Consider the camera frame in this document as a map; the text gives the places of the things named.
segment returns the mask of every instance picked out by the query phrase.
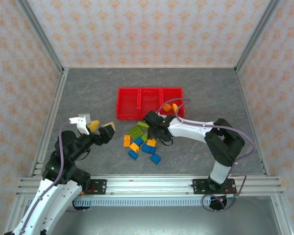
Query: red plastic bin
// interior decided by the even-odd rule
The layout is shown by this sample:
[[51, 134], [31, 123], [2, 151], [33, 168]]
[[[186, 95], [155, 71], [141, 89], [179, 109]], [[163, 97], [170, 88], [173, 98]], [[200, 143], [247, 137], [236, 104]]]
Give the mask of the red plastic bin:
[[[118, 100], [116, 105], [117, 119], [143, 119], [150, 111], [157, 111], [159, 107], [167, 100], [173, 98], [182, 98], [183, 91], [181, 87], [120, 87], [118, 91]], [[170, 102], [178, 106], [183, 103], [182, 100]], [[185, 107], [179, 111], [179, 116], [184, 117]], [[160, 111], [161, 114], [173, 114]]]

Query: yellow lego brick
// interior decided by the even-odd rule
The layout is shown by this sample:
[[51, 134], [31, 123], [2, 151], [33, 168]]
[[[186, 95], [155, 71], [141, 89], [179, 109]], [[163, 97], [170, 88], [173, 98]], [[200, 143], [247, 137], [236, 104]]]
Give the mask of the yellow lego brick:
[[157, 144], [157, 140], [155, 140], [155, 139], [151, 139], [151, 140], [147, 141], [147, 145], [149, 145], [149, 146], [155, 147], [156, 144]]
[[131, 145], [131, 136], [130, 135], [125, 135], [124, 136], [124, 141], [123, 141], [123, 146], [124, 147], [129, 147]]
[[166, 112], [168, 112], [168, 111], [170, 111], [170, 110], [172, 109], [172, 107], [171, 107], [171, 105], [166, 104], [166, 105], [163, 107], [163, 109], [164, 109]]
[[139, 146], [136, 143], [133, 143], [129, 146], [135, 153], [138, 152]]
[[177, 110], [177, 108], [178, 108], [178, 106], [177, 106], [176, 104], [173, 104], [172, 107], [173, 107], [173, 112], [174, 112], [174, 114], [175, 114], [175, 113], [176, 113], [176, 110]]

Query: wallpaper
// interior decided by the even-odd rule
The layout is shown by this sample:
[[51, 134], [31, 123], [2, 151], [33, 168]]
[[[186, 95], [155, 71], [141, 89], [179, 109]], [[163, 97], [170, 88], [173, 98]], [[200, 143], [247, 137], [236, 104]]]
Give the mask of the wallpaper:
[[58, 73], [15, 0], [0, 0], [0, 235], [27, 177]]
[[65, 67], [234, 67], [270, 0], [29, 0]]
[[294, 0], [284, 0], [240, 73], [272, 175], [282, 176], [294, 220]]

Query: lego brick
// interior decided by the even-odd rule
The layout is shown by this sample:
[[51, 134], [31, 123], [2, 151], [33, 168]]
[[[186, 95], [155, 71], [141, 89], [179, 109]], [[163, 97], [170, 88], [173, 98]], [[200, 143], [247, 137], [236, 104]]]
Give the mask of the lego brick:
[[172, 109], [172, 107], [171, 107], [171, 105], [169, 105], [169, 104], [165, 104], [165, 106], [163, 107], [163, 109], [164, 109], [166, 112], [168, 112], [168, 111], [170, 111], [170, 110]]
[[150, 146], [149, 145], [147, 145], [147, 144], [143, 144], [143, 147], [142, 147], [142, 151], [144, 152], [144, 153], [149, 153], [150, 152]]
[[143, 140], [144, 142], [147, 141], [147, 136], [148, 136], [148, 133], [147, 133], [147, 132], [141, 136], [141, 138], [142, 138], [142, 140]]
[[155, 139], [150, 139], [150, 140], [147, 141], [147, 144], [148, 144], [149, 146], [155, 147], [156, 144], [157, 144], [157, 140], [155, 140]]
[[143, 142], [144, 142], [143, 139], [140, 137], [138, 137], [134, 140], [134, 143], [136, 143], [138, 146], [140, 146]]
[[151, 146], [149, 153], [154, 154], [155, 152], [156, 152], [156, 148]]
[[138, 158], [138, 154], [135, 153], [133, 150], [129, 150], [128, 152], [129, 156], [131, 156], [134, 160]]
[[150, 160], [155, 163], [155, 164], [158, 164], [160, 161], [161, 161], [161, 158], [157, 155], [157, 154], [153, 154], [151, 157], [150, 157]]
[[139, 150], [139, 146], [138, 146], [136, 143], [132, 143], [129, 147], [130, 147], [135, 153], [137, 153], [138, 150]]
[[138, 137], [141, 137], [144, 132], [141, 130], [139, 126], [134, 126], [132, 129], [128, 131], [130, 136], [132, 137], [133, 140], [137, 139]]
[[177, 106], [176, 104], [173, 104], [172, 107], [173, 107], [173, 112], [174, 112], [174, 114], [175, 114], [175, 113], [176, 113], [176, 110], [177, 110], [177, 108], [178, 108], [178, 106]]
[[139, 121], [139, 122], [137, 123], [137, 125], [138, 125], [140, 128], [143, 128], [143, 129], [148, 129], [148, 128], [149, 128], [149, 126], [148, 126], [146, 123], [142, 122], [142, 121]]
[[131, 136], [125, 135], [123, 141], [123, 147], [129, 147], [131, 145]]

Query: purple cable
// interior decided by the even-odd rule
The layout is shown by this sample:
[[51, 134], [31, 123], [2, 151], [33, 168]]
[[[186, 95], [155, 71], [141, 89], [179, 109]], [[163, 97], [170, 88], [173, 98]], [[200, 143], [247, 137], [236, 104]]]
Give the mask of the purple cable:
[[[185, 101], [187, 101], [187, 103], [191, 102], [189, 99], [184, 99], [184, 98], [174, 98], [174, 99], [170, 99], [170, 100], [166, 101], [165, 103], [163, 103], [163, 104], [160, 106], [160, 108], [158, 109], [157, 113], [159, 113], [160, 110], [161, 110], [161, 109], [162, 109], [167, 103], [172, 102], [172, 101], [175, 101], [175, 100], [185, 100]], [[227, 130], [230, 130], [230, 131], [234, 131], [234, 132], [237, 132], [237, 133], [239, 133], [240, 135], [244, 136], [246, 139], [248, 139], [248, 141], [249, 141], [250, 144], [252, 145], [252, 150], [251, 150], [249, 153], [247, 153], [247, 154], [241, 156], [240, 158], [238, 158], [238, 159], [234, 162], [233, 166], [231, 167], [231, 169], [230, 169], [230, 171], [229, 171], [229, 175], [231, 175], [231, 174], [230, 174], [231, 171], [233, 170], [233, 168], [235, 167], [235, 165], [237, 165], [237, 161], [240, 161], [240, 160], [242, 160], [242, 159], [245, 159], [245, 158], [249, 157], [250, 155], [252, 155], [252, 154], [255, 152], [256, 144], [254, 143], [254, 141], [253, 141], [248, 135], [246, 135], [244, 132], [242, 132], [242, 131], [240, 131], [240, 130], [237, 130], [237, 129], [232, 128], [232, 127], [229, 127], [229, 126], [217, 126], [217, 125], [209, 125], [209, 124], [204, 125], [204, 124], [192, 123], [192, 122], [187, 122], [187, 121], [183, 121], [183, 120], [181, 120], [180, 117], [179, 117], [177, 114], [178, 114], [178, 111], [180, 110], [180, 108], [182, 108], [185, 104], [186, 104], [186, 103], [182, 103], [182, 104], [177, 108], [177, 110], [175, 111], [176, 119], [177, 119], [179, 122], [184, 123], [184, 124], [187, 124], [187, 125], [192, 125], [192, 126], [208, 127], [208, 128], [221, 128], [221, 129], [227, 129]], [[238, 192], [238, 195], [240, 195], [240, 193], [241, 193], [241, 191], [242, 191], [242, 189], [243, 189], [244, 183], [245, 183], [245, 181], [246, 181], [247, 176], [246, 176], [246, 175], [237, 175], [237, 176], [244, 176], [243, 182], [242, 182], [242, 184], [241, 184], [241, 188], [240, 188], [240, 190], [239, 190], [239, 192]], [[235, 205], [235, 203], [236, 203], [236, 198], [234, 198], [233, 202], [231, 203], [231, 205], [230, 205], [229, 207], [227, 207], [227, 208], [225, 208], [225, 209], [223, 209], [223, 210], [220, 210], [220, 211], [215, 211], [215, 210], [208, 209], [208, 208], [204, 205], [203, 202], [204, 202], [204, 199], [205, 199], [207, 196], [211, 196], [211, 197], [214, 197], [214, 198], [218, 199], [219, 202], [222, 204], [223, 208], [225, 208], [225, 206], [224, 206], [224, 204], [222, 203], [222, 201], [221, 201], [217, 196], [215, 196], [215, 195], [213, 195], [213, 194], [206, 194], [206, 195], [204, 195], [204, 196], [202, 197], [202, 199], [201, 199], [201, 204], [202, 204], [203, 208], [204, 208], [205, 210], [209, 211], [209, 212], [222, 212], [222, 211], [226, 211], [226, 210], [232, 208], [232, 207]]]
[[24, 222], [24, 225], [23, 227], [21, 228], [21, 231], [20, 231], [20, 234], [19, 235], [22, 235], [23, 233], [25, 233], [25, 228], [29, 222], [29, 219], [31, 218], [34, 210], [36, 209], [38, 203], [43, 199], [43, 196], [53, 187], [55, 186], [58, 181], [60, 180], [61, 178], [61, 175], [62, 175], [62, 172], [63, 172], [63, 166], [64, 166], [64, 156], [63, 156], [63, 146], [62, 146], [62, 129], [68, 125], [70, 123], [70, 121], [66, 121], [65, 123], [63, 123], [61, 126], [60, 126], [60, 129], [59, 129], [59, 145], [60, 145], [60, 158], [61, 158], [61, 164], [60, 164], [60, 171], [59, 171], [59, 174], [57, 176], [57, 178], [53, 181], [53, 183], [45, 190], [43, 191], [42, 194], [40, 194], [40, 196], [38, 197], [37, 201], [35, 202], [35, 204], [33, 205], [33, 207], [31, 208], [31, 210], [29, 211], [28, 213], [28, 216]]

